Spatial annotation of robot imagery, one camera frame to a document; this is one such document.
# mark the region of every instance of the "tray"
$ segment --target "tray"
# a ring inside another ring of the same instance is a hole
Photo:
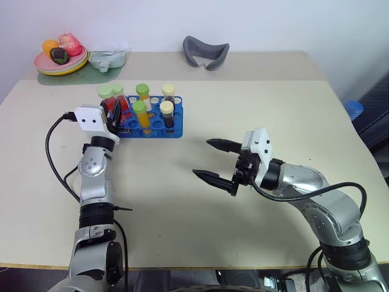
[[[126,96],[129,104],[129,110],[123,112],[126,117],[125,123],[119,127],[120,138],[180,138],[182,137],[182,126],[184,120],[184,109],[182,107],[182,98],[176,96],[174,113],[174,126],[167,128],[164,117],[160,112],[159,105],[164,101],[164,96],[150,96],[151,111],[149,113],[151,134],[145,134],[139,126],[136,115],[131,108],[131,104],[139,100],[139,96]]]

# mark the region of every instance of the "test tube with green cap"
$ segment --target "test tube with green cap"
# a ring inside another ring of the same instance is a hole
[[[97,94],[104,100],[108,108],[108,111],[110,113],[113,113],[115,103],[116,103],[116,98],[114,97],[114,91],[112,90],[111,85],[104,84],[99,86],[97,88]]]
[[[164,116],[164,122],[165,126],[167,128],[173,128],[174,127],[174,117],[173,117],[173,110],[174,106],[173,103],[169,100],[165,100],[164,102],[161,102],[159,105],[160,112]],[[168,134],[173,134],[174,131],[167,130]]]
[[[147,111],[151,111],[149,91],[147,84],[141,83],[136,86],[136,93],[138,93],[140,100],[145,103]]]
[[[162,92],[165,96],[165,100],[171,102],[173,104],[173,108],[176,108],[176,105],[174,104],[174,93],[176,91],[176,88],[173,84],[165,84],[162,87]]]
[[[128,111],[129,105],[126,97],[124,96],[123,85],[120,83],[112,83],[111,84],[112,91],[114,92],[114,97],[116,100],[119,100],[120,106],[122,106],[122,111]]]
[[[136,102],[132,103],[131,106],[133,108],[133,111],[136,114],[139,125],[143,129],[147,129],[148,127],[150,127],[150,120],[149,120],[148,115],[147,115],[145,102],[143,100],[137,100]],[[143,133],[145,135],[150,135],[151,130],[143,130]]]

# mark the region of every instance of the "green test tube cap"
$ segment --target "green test tube cap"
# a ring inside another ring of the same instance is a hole
[[[102,99],[108,99],[114,95],[114,92],[111,85],[104,84],[97,88],[97,94]]]
[[[146,103],[143,100],[137,100],[132,104],[132,108],[136,114],[142,114],[146,111]]]
[[[111,88],[114,91],[114,95],[116,96],[119,94],[123,94],[124,92],[123,85],[121,85],[120,83],[112,83]]]
[[[136,86],[136,93],[140,96],[145,96],[149,93],[149,89],[147,84],[141,83]]]

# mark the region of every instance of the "black cable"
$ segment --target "black cable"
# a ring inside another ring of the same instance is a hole
[[[122,233],[122,237],[123,237],[123,242],[124,242],[124,270],[125,270],[125,274],[124,274],[124,287],[125,287],[125,292],[128,292],[128,250],[127,250],[126,233],[124,232],[124,229],[122,228],[122,225],[120,225],[118,221],[114,220],[114,223],[120,229],[120,232]]]
[[[320,273],[320,276],[322,277],[324,283],[327,285],[326,277],[323,272],[322,260],[323,260],[323,253],[321,252],[317,259],[318,272]]]
[[[78,169],[78,166],[76,166],[75,168],[73,168],[71,171],[69,171],[63,178],[63,181],[65,182],[65,185],[67,185],[68,188],[70,188],[69,184],[67,183],[67,178],[70,177],[73,172],[75,172],[76,170]]]
[[[314,260],[315,256],[322,250],[322,247],[319,246],[317,249],[313,251],[313,253],[309,256],[308,262],[306,263],[306,270],[305,270],[305,287],[306,292],[311,292],[311,287],[309,286],[309,273],[311,272],[311,265],[312,261]]]
[[[329,192],[330,190],[339,189],[341,187],[356,187],[357,189],[360,190],[360,194],[362,196],[362,200],[360,202],[360,207],[359,207],[360,217],[362,216],[362,214],[366,208],[366,202],[367,202],[366,190],[360,184],[357,184],[356,182],[341,182],[339,184],[333,184],[331,186],[324,187],[320,190],[315,190],[314,192],[306,193],[304,195],[291,196],[291,197],[287,197],[287,198],[275,196],[275,195],[264,192],[260,187],[257,186],[257,184],[255,184],[254,178],[251,179],[251,185],[258,193],[260,193],[260,195],[264,196],[265,198],[267,198],[269,200],[277,201],[277,202],[300,201],[300,200],[312,198],[313,196],[322,195],[326,192]]]
[[[51,134],[53,133],[53,130],[58,126],[58,124],[60,122],[62,122],[65,118],[66,118],[67,114],[63,114],[52,126],[51,128],[49,129],[49,132],[47,132],[47,135],[46,135],[46,141],[45,141],[45,149],[46,149],[46,156],[47,156],[47,159],[49,160],[49,164],[50,164],[50,167],[51,169],[53,170],[55,176],[58,178],[58,180],[60,181],[60,183],[64,186],[64,188],[69,192],[71,193],[71,195],[78,201],[80,202],[80,197],[77,196],[77,194],[69,187],[67,186],[67,184],[64,182],[64,180],[62,179],[62,177],[60,176],[60,174],[58,173],[58,171],[56,170],[55,166],[54,166],[54,163],[53,163],[53,160],[51,158],[51,155],[50,155],[50,149],[49,149],[49,142],[50,142],[50,137],[51,137]]]
[[[77,169],[78,169],[78,166],[76,166],[74,169],[72,169],[69,173],[67,173],[65,175],[65,177],[62,179],[62,177],[60,176],[60,174],[58,173],[57,169],[55,168],[54,166],[54,163],[53,163],[53,160],[51,158],[51,155],[50,155],[50,149],[49,149],[49,142],[50,142],[50,137],[51,137],[51,134],[53,133],[53,130],[59,125],[60,122],[62,122],[63,120],[65,119],[70,119],[70,120],[73,120],[73,121],[77,121],[75,119],[75,116],[74,116],[74,113],[72,113],[71,115],[69,114],[63,114],[52,126],[51,128],[49,129],[49,132],[47,132],[47,135],[46,135],[46,142],[45,142],[45,149],[46,149],[46,156],[47,156],[47,159],[49,160],[49,164],[50,164],[50,167],[51,169],[53,170],[55,176],[58,178],[58,180],[60,181],[60,183],[64,186],[64,188],[66,190],[69,191],[69,193],[71,193],[71,195],[78,201],[80,202],[80,197],[69,187],[69,185],[67,184],[67,178],[73,173],[75,172]],[[114,220],[114,223],[117,225],[117,227],[120,229],[120,232],[122,233],[122,237],[123,237],[123,244],[124,244],[124,261],[125,261],[125,275],[124,275],[124,283],[125,283],[125,292],[128,292],[128,248],[127,248],[127,238],[126,238],[126,233],[124,231],[124,229],[122,228],[122,225],[120,225],[120,223],[116,220]]]

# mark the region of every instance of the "mat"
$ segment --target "mat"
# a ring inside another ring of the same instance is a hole
[[[119,76],[122,67],[112,68],[105,73],[101,73],[92,67],[89,62],[82,67],[68,75],[62,76],[48,76],[38,72],[36,79],[42,85],[70,85],[70,84],[95,84],[105,83],[116,79]]]

